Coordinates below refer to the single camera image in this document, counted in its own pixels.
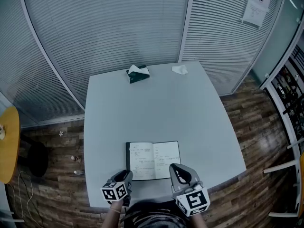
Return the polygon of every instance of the white table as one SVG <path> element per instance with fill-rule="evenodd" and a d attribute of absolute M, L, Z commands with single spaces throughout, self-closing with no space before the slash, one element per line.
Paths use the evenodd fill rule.
<path fill-rule="evenodd" d="M 187 75 L 171 71 L 186 65 Z M 91 207 L 108 207 L 100 188 L 126 169 L 126 142 L 178 141 L 180 160 L 207 188 L 246 170 L 225 108 L 199 62 L 148 66 L 130 84 L 126 70 L 90 77 L 85 107 L 85 177 Z M 134 181 L 131 204 L 171 200 L 171 180 Z"/>

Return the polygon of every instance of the wooden floor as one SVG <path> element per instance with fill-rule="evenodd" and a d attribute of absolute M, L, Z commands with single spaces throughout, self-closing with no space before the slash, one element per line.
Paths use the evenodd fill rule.
<path fill-rule="evenodd" d="M 264 91 L 258 89 L 247 77 L 232 96 L 221 98 L 230 117 L 242 150 L 247 171 L 226 183 L 209 190 L 211 206 L 203 213 L 209 228 L 259 228 L 274 227 L 281 219 L 269 218 L 268 212 L 282 209 L 287 190 L 292 190 L 294 169 L 263 174 L 263 169 L 288 161 L 292 152 L 287 151 L 287 140 L 272 102 Z M 71 155 L 83 158 L 84 122 L 71 122 L 23 131 L 25 135 L 41 141 L 49 150 L 49 167 L 41 179 L 31 177 L 34 189 L 28 208 L 34 220 L 46 228 L 100 227 L 105 210 L 89 206 L 84 176 L 74 170 L 84 170 L 84 163 L 72 162 Z M 20 146 L 25 155 L 28 146 Z M 21 215 L 18 193 L 18 170 L 11 185 L 16 195 L 14 211 Z M 31 185 L 26 174 L 21 173 L 29 195 Z M 27 210 L 27 191 L 19 179 L 25 227 L 39 227 Z M 8 186 L 9 198 L 14 206 L 14 195 Z"/>

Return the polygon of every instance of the window blind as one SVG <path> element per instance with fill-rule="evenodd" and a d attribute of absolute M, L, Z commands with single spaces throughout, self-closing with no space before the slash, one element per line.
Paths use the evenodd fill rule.
<path fill-rule="evenodd" d="M 193 0 L 182 61 L 198 60 L 219 95 L 232 93 L 277 15 L 271 0 L 261 28 L 242 23 L 247 0 Z"/>
<path fill-rule="evenodd" d="M 20 0 L 0 0 L 0 91 L 37 122 L 83 114 L 37 47 Z"/>
<path fill-rule="evenodd" d="M 25 0 L 39 39 L 76 97 L 91 75 L 177 62 L 188 0 Z"/>

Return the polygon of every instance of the open notebook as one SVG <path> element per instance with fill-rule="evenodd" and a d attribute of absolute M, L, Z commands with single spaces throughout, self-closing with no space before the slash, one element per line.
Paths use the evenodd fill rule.
<path fill-rule="evenodd" d="M 170 178 L 169 166 L 180 164 L 180 151 L 174 142 L 127 142 L 127 170 L 133 172 L 133 181 Z"/>

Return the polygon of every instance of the metal frame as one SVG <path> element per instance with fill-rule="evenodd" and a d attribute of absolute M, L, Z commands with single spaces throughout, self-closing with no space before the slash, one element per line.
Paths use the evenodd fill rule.
<path fill-rule="evenodd" d="M 245 77 L 249 74 L 250 70 L 251 70 L 251 69 L 253 68 L 253 66 L 256 64 L 257 60 L 259 59 L 259 57 L 261 56 L 262 52 L 264 51 L 265 46 L 266 46 L 268 40 L 270 39 L 270 36 L 271 36 L 272 32 L 274 31 L 274 29 L 275 29 L 275 27 L 276 27 L 277 21 L 278 21 L 278 19 L 280 18 L 280 14 L 281 14 L 281 12 L 282 12 L 282 10 L 283 10 L 283 5 L 284 5 L 284 3 L 285 3 L 285 0 L 282 0 L 281 5 L 280 5 L 280 8 L 279 8 L 279 11 L 278 11 L 278 13 L 277 13 L 277 15 L 276 15 L 275 21 L 274 21 L 274 23 L 273 23 L 273 25 L 272 25 L 272 27 L 271 27 L 269 33 L 268 33 L 267 38 L 265 39 L 265 41 L 264 41 L 262 47 L 261 47 L 260 50 L 258 51 L 257 56 L 253 59 L 253 62 L 252 62 L 252 64 L 251 64 L 251 66 L 250 66 L 250 67 L 248 68 L 248 70 L 245 72 L 245 74 L 244 74 L 243 77 L 240 79 L 239 83 L 238 83 L 237 86 L 234 88 L 234 90 L 232 91 L 231 94 L 234 94 L 234 93 L 236 92 L 236 90 L 239 88 L 239 86 L 241 85 L 241 83 L 244 81 Z"/>
<path fill-rule="evenodd" d="M 185 25 L 184 25 L 184 30 L 183 30 L 183 33 L 182 33 L 181 44 L 180 44 L 180 53 L 179 53 L 179 59 L 178 59 L 179 63 L 181 62 L 182 54 L 183 54 L 184 49 L 185 49 L 186 37 L 187 37 L 187 32 L 188 32 L 188 27 L 189 27 L 189 22 L 190 22 L 190 16 L 191 16 L 191 10 L 192 10 L 192 4 L 193 4 L 193 0 L 188 0 L 186 18 L 185 18 Z"/>
<path fill-rule="evenodd" d="M 256 57 L 252 60 L 251 66 L 246 70 L 246 72 L 241 77 L 241 79 L 239 80 L 239 82 L 234 87 L 234 89 L 232 90 L 231 93 L 222 94 L 222 95 L 219 95 L 219 96 L 226 96 L 226 95 L 232 95 L 232 94 L 234 94 L 236 92 L 236 90 L 238 89 L 238 87 L 241 85 L 241 83 L 244 81 L 245 77 L 249 74 L 250 70 L 252 69 L 252 67 L 257 62 L 258 58 L 260 57 L 260 55 L 262 54 L 263 50 L 265 49 L 265 46 L 266 46 L 268 40 L 270 39 L 270 36 L 271 36 L 271 34 L 272 34 L 272 32 L 273 32 L 276 24 L 277 24 L 278 18 L 280 17 L 281 11 L 283 9 L 284 2 L 285 2 L 285 0 L 281 1 L 280 8 L 278 9 L 278 13 L 277 13 L 276 18 L 274 20 L 274 23 L 273 23 L 272 27 L 269 28 L 269 33 L 267 35 L 267 38 L 265 38 L 265 40 L 263 42 L 263 45 L 261 45 L 260 49 L 257 52 Z M 188 0 L 187 12 L 186 12 L 186 18 L 185 18 L 185 25 L 184 25 L 184 31 L 183 31 L 183 34 L 182 34 L 182 40 L 181 40 L 181 45 L 180 45 L 180 53 L 179 53 L 178 62 L 181 62 L 182 55 L 183 55 L 183 52 L 184 52 L 184 49 L 185 49 L 185 43 L 186 43 L 186 37 L 187 37 L 187 32 L 188 32 L 188 27 L 189 27 L 189 22 L 190 22 L 192 4 L 193 4 L 193 0 Z"/>
<path fill-rule="evenodd" d="M 283 105 L 280 97 L 278 96 L 275 88 L 273 87 L 272 84 L 269 84 L 267 85 L 267 90 L 269 92 L 269 94 L 271 95 L 277 109 L 278 109 L 278 113 L 280 114 L 281 118 L 282 118 L 282 121 L 283 121 L 283 124 L 286 128 L 286 132 L 287 132 L 287 135 L 288 135 L 288 138 L 289 138 L 289 141 L 290 143 L 292 144 L 292 146 L 294 147 L 297 147 L 297 148 L 292 148 L 293 149 L 293 153 L 294 153 L 294 158 L 300 158 L 300 150 L 299 150 L 299 147 L 298 147 L 298 144 L 296 144 L 296 142 L 298 141 L 297 138 L 296 138 L 296 135 L 295 135 L 295 130 L 294 130 L 294 127 L 291 123 L 291 120 L 289 118 L 289 115 L 288 114 L 283 114 L 283 111 L 286 110 L 285 106 Z"/>
<path fill-rule="evenodd" d="M 17 103 L 12 103 L 4 94 L 0 92 L 0 103 L 2 103 L 6 108 L 15 106 L 18 108 L 18 110 L 23 113 L 28 119 L 30 119 L 32 122 L 38 124 L 38 120 L 36 120 L 31 114 L 28 112 L 24 111 L 22 107 L 20 107 Z"/>
<path fill-rule="evenodd" d="M 260 89 L 264 89 L 266 87 L 268 87 L 268 85 L 271 84 L 271 81 L 275 78 L 275 76 L 280 72 L 281 68 L 284 66 L 285 62 L 288 60 L 288 58 L 290 57 L 290 55 L 292 54 L 296 44 L 298 43 L 303 29 L 304 29 L 304 18 L 303 18 L 304 12 L 302 13 L 302 17 L 301 17 L 301 23 L 298 26 L 296 33 L 291 41 L 291 43 L 289 44 L 289 47 L 287 48 L 287 50 L 285 51 L 285 53 L 283 54 L 283 56 L 281 57 L 281 60 L 277 63 L 276 67 L 274 68 L 274 70 L 271 72 L 270 76 L 268 77 L 268 79 L 266 79 L 262 85 L 260 86 Z"/>
<path fill-rule="evenodd" d="M 28 9 L 27 9 L 27 6 L 25 4 L 25 1 L 24 0 L 20 0 L 21 2 L 21 6 L 22 6 L 22 10 L 23 10 L 23 13 L 24 13 L 24 16 L 25 16 L 25 19 L 28 23 L 28 27 L 34 37 L 34 40 L 36 42 L 36 44 L 38 45 L 42 55 L 44 56 L 44 58 L 46 59 L 47 63 L 49 64 L 49 66 L 51 67 L 51 69 L 53 70 L 53 72 L 55 73 L 55 75 L 57 76 L 57 78 L 59 79 L 59 81 L 62 83 L 62 85 L 64 86 L 64 88 L 69 92 L 69 94 L 72 96 L 72 98 L 76 101 L 76 103 L 80 106 L 80 108 L 85 111 L 85 108 L 84 106 L 80 103 L 80 101 L 77 99 L 77 97 L 75 97 L 75 95 L 73 94 L 73 92 L 70 90 L 70 88 L 67 86 L 67 84 L 64 82 L 64 80 L 62 79 L 62 77 L 60 76 L 60 74 L 58 73 L 58 71 L 56 70 L 56 68 L 54 67 L 52 61 L 50 60 L 49 56 L 47 55 L 45 49 L 43 48 L 39 38 L 38 38 L 38 35 L 34 29 L 34 26 L 32 24 L 32 21 L 29 17 L 29 12 L 28 12 Z"/>
<path fill-rule="evenodd" d="M 72 121 L 79 121 L 79 120 L 84 120 L 85 115 L 73 115 L 73 116 L 65 116 L 65 117 L 60 117 L 60 118 L 55 118 L 51 120 L 45 120 L 45 121 L 39 121 L 37 124 L 32 124 L 32 125 L 26 125 L 22 126 L 22 129 L 25 128 L 30 128 L 30 127 L 36 127 L 36 126 L 44 126 L 44 125 L 51 125 L 51 124 L 60 124 L 60 123 L 67 123 L 67 122 L 72 122 Z"/>

